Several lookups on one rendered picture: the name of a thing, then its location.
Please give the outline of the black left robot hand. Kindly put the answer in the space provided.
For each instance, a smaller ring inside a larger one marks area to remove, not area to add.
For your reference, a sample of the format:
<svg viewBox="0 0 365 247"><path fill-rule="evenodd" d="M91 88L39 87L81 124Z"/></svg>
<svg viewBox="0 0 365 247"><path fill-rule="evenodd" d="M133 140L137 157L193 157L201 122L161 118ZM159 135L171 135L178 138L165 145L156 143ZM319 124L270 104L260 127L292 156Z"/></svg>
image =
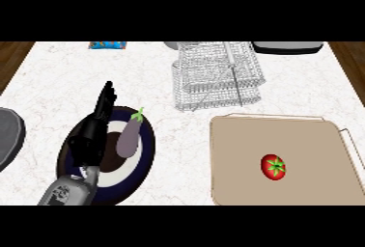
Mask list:
<svg viewBox="0 0 365 247"><path fill-rule="evenodd" d="M106 128L115 99L112 82L106 81L94 112L87 116L78 133L66 141L75 167L99 166L102 163Z"/></svg>

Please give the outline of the red tomato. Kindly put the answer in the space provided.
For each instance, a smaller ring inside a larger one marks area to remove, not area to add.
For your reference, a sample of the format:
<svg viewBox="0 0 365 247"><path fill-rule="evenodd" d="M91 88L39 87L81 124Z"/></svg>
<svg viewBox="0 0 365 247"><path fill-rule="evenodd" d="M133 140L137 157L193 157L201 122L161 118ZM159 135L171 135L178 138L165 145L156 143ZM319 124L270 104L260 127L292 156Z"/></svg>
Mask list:
<svg viewBox="0 0 365 247"><path fill-rule="evenodd" d="M261 172L270 180L280 180L285 177L285 163L277 155L267 154L261 158Z"/></svg>

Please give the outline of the beige tray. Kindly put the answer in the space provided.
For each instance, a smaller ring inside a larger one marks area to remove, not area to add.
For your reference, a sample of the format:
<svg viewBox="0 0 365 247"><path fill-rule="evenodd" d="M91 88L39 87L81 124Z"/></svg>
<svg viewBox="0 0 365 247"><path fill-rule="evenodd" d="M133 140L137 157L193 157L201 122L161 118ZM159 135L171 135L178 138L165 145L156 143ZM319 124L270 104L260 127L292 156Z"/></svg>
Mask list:
<svg viewBox="0 0 365 247"><path fill-rule="evenodd" d="M270 180L261 158L280 157ZM273 116L211 119L211 194L220 205L365 205L365 188L332 122Z"/></svg>

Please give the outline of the purple eggplant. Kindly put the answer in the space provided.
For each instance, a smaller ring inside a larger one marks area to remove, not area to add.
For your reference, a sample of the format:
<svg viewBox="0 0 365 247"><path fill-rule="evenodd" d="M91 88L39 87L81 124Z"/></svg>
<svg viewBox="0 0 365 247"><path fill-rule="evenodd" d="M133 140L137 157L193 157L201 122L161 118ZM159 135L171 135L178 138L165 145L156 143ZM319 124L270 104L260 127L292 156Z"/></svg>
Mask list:
<svg viewBox="0 0 365 247"><path fill-rule="evenodd" d="M138 112L131 115L116 140L115 151L122 158L130 158L137 151L141 121L141 110L138 110Z"/></svg>

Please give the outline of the dark blue round plate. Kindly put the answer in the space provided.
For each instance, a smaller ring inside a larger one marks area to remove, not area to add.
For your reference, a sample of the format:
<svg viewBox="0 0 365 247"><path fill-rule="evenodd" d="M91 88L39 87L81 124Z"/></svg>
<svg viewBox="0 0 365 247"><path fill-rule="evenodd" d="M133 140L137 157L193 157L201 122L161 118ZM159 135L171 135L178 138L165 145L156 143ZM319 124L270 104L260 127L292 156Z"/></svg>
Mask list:
<svg viewBox="0 0 365 247"><path fill-rule="evenodd" d="M134 155L121 158L115 152L119 133L136 112L137 110L127 106L115 106L112 109L93 206L113 206L121 203L138 189L152 166L155 136L147 118L141 118L138 146Z"/></svg>

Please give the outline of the grey round object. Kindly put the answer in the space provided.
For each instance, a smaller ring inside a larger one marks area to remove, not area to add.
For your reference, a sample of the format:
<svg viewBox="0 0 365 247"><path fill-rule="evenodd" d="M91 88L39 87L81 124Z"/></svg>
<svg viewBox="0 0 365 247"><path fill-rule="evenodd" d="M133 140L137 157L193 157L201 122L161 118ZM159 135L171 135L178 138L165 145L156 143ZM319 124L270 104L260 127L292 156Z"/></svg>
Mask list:
<svg viewBox="0 0 365 247"><path fill-rule="evenodd" d="M0 107L0 172L16 158L25 138L23 119L14 110Z"/></svg>

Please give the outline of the blue patterned packet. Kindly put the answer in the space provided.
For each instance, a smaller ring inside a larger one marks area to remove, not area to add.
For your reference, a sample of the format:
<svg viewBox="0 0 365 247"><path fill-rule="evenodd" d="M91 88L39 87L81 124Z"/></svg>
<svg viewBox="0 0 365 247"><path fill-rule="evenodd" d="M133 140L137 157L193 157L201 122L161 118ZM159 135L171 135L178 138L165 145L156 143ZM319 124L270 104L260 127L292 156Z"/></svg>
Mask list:
<svg viewBox="0 0 365 247"><path fill-rule="evenodd" d="M125 49L125 41L90 41L90 49Z"/></svg>

